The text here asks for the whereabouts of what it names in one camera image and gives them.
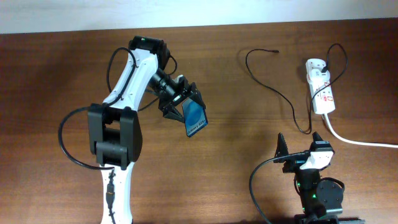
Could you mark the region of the blue Galaxy smartphone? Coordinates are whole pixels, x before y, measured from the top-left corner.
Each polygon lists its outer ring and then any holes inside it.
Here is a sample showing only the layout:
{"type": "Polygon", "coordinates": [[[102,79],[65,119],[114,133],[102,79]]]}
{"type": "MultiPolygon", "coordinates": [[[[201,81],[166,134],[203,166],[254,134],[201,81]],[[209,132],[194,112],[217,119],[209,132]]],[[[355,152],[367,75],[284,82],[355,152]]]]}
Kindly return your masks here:
{"type": "Polygon", "coordinates": [[[208,124],[205,109],[188,98],[182,104],[186,134],[190,138],[208,124]]]}

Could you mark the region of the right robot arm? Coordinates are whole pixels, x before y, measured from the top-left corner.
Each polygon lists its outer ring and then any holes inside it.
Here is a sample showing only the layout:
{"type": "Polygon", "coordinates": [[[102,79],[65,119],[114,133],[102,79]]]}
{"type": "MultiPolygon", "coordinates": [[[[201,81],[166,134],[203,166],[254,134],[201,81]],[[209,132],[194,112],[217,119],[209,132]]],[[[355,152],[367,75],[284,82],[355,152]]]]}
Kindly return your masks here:
{"type": "Polygon", "coordinates": [[[283,134],[278,134],[276,162],[283,163],[282,172],[295,174],[294,186],[302,203],[303,213],[294,216],[294,221],[338,223],[338,215],[343,213],[345,185],[340,180],[320,175],[331,165],[335,151],[318,133],[313,133],[312,138],[308,150],[290,154],[283,134]]]}

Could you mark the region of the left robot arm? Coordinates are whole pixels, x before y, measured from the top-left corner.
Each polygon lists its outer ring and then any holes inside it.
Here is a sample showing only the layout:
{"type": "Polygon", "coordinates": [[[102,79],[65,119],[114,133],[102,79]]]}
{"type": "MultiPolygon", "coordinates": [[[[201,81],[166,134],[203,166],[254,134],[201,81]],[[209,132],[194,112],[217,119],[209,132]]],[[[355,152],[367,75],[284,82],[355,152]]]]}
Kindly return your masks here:
{"type": "Polygon", "coordinates": [[[183,123],[188,137],[208,124],[196,85],[165,73],[171,54],[163,40],[135,36],[126,51],[117,84],[102,104],[88,110],[90,151],[103,178],[102,223],[133,222],[131,178],[143,142],[138,110],[147,87],[159,97],[162,116],[183,123]]]}

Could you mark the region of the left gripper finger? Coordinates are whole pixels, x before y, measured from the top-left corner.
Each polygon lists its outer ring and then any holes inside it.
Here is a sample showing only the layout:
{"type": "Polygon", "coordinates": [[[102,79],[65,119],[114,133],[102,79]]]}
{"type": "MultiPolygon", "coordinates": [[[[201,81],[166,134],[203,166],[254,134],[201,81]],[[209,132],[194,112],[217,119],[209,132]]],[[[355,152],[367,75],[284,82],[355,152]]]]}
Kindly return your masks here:
{"type": "Polygon", "coordinates": [[[177,110],[174,105],[167,105],[162,109],[163,117],[184,123],[183,115],[177,110]]]}
{"type": "Polygon", "coordinates": [[[195,82],[190,85],[190,94],[189,98],[193,100],[195,103],[199,104],[203,109],[206,108],[206,105],[201,97],[201,93],[198,90],[195,82]]]}

